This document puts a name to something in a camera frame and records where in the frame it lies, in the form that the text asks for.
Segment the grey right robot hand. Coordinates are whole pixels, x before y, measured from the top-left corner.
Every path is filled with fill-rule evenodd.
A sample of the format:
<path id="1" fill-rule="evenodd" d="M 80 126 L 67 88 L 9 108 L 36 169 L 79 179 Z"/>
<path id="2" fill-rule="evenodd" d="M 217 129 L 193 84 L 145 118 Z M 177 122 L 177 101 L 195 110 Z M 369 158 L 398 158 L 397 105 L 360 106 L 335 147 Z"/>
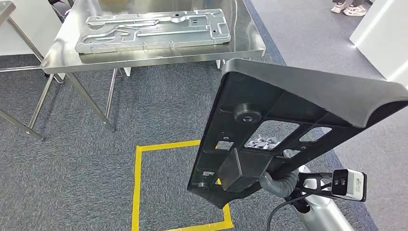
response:
<path id="1" fill-rule="evenodd" d="M 272 150 L 274 149 L 280 141 L 276 141 L 275 138 L 262 138 L 259 137 L 255 140 L 249 141 L 245 147 L 246 148 L 256 148 L 262 150 Z M 274 179 L 271 175 L 265 171 L 261 177 L 259 178 L 259 184 L 261 187 L 278 197 L 287 197 L 289 196 L 295 189 L 297 181 L 298 181 L 299 170 L 296 169 L 291 173 L 286 174 L 284 177 L 280 179 Z"/>

